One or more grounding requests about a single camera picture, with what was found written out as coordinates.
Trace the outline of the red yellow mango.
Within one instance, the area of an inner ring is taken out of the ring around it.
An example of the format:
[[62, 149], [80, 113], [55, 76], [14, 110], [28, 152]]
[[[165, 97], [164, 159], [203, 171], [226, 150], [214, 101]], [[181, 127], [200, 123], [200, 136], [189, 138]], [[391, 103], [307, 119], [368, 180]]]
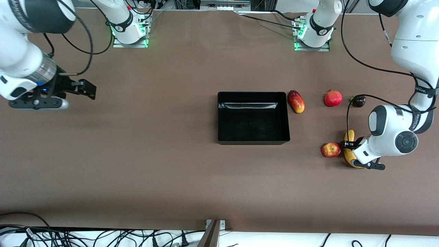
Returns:
[[287, 94], [287, 102], [296, 114], [303, 113], [305, 109], [305, 102], [298, 91], [291, 90]]

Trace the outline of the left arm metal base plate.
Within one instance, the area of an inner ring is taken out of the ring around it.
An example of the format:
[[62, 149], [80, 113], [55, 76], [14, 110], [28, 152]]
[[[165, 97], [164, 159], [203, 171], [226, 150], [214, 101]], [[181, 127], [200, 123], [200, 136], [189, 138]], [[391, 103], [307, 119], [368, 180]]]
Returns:
[[308, 31], [313, 30], [312, 28], [309, 28], [307, 26], [305, 16], [301, 16], [300, 18], [294, 18], [294, 20], [291, 21], [291, 24], [293, 26], [292, 31], [294, 35], [293, 41], [294, 41], [295, 51], [315, 51], [315, 52], [330, 51], [329, 39], [331, 38], [331, 35], [328, 36], [326, 42], [320, 47], [312, 47], [304, 42], [303, 38], [306, 37]]

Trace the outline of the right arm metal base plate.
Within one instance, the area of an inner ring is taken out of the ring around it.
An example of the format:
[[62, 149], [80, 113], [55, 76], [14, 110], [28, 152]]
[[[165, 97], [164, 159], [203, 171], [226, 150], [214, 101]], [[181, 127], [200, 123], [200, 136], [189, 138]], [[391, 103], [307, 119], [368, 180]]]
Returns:
[[132, 15], [122, 23], [111, 23], [115, 38], [113, 47], [147, 48], [149, 45], [150, 20], [138, 19]]

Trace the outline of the small metal bracket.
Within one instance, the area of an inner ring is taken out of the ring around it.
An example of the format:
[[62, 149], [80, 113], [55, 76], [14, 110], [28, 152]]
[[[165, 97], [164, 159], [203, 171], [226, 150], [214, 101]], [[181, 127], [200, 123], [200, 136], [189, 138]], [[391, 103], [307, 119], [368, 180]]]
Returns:
[[[207, 230], [212, 222], [213, 222], [212, 219], [206, 220], [204, 228]], [[219, 225], [219, 228], [220, 228], [219, 230], [220, 231], [224, 231], [226, 229], [226, 221], [225, 220], [219, 220], [219, 224], [218, 225]]]

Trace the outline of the aluminium frame rail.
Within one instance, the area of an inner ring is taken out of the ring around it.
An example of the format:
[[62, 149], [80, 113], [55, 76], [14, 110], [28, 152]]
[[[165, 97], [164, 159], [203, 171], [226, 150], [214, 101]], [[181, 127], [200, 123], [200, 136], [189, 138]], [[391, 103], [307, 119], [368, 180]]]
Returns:
[[250, 0], [200, 0], [203, 11], [251, 11]]

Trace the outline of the dark purple mangosteen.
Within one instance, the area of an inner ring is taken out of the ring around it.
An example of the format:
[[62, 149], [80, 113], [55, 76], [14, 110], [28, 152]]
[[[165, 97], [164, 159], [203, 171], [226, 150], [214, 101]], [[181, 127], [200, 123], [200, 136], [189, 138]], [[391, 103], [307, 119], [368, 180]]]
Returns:
[[356, 95], [349, 99], [350, 105], [352, 107], [361, 108], [366, 103], [366, 97], [362, 95]]

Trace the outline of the black plastic box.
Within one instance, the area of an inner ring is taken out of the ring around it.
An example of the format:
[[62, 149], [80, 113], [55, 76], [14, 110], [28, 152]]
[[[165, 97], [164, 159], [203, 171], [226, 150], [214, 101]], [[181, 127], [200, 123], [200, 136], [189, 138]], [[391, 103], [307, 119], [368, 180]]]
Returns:
[[279, 145], [290, 141], [286, 93], [220, 91], [217, 104], [219, 144]]

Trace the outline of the yellow banana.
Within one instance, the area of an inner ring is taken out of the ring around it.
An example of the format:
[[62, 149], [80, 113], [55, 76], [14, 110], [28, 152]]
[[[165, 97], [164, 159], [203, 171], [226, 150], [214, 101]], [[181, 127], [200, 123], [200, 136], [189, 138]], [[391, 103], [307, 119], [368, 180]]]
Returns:
[[[354, 141], [354, 137], [355, 137], [355, 132], [354, 132], [353, 129], [350, 129], [349, 131], [347, 131], [345, 133], [344, 141], [353, 142]], [[343, 154], [344, 154], [345, 160], [347, 161], [347, 163], [350, 166], [352, 166], [354, 168], [357, 168], [357, 169], [364, 169], [363, 167], [358, 167], [358, 166], [355, 166], [353, 164], [353, 161], [356, 160], [356, 156], [353, 154], [352, 150], [350, 150], [348, 148], [343, 148], [342, 150], [343, 150]]]

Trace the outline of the red apple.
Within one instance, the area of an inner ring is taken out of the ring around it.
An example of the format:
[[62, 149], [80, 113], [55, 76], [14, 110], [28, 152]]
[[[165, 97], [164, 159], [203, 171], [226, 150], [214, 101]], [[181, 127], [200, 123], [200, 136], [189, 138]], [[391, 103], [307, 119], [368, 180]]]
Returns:
[[323, 157], [334, 158], [341, 153], [341, 148], [338, 143], [330, 142], [324, 144], [320, 151]]

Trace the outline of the red pomegranate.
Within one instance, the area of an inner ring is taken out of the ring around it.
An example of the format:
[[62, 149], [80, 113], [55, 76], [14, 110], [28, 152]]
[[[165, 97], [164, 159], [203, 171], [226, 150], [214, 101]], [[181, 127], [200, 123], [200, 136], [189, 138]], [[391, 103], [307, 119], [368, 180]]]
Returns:
[[324, 104], [328, 107], [336, 107], [342, 103], [342, 100], [342, 94], [335, 90], [329, 90], [323, 98]]

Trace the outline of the grey metal post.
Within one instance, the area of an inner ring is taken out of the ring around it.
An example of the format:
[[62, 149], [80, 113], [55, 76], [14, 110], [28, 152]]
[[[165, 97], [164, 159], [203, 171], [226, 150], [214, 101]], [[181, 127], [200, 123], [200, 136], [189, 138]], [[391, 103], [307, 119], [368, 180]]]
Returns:
[[222, 226], [221, 220], [211, 220], [196, 247], [218, 247], [218, 238]]

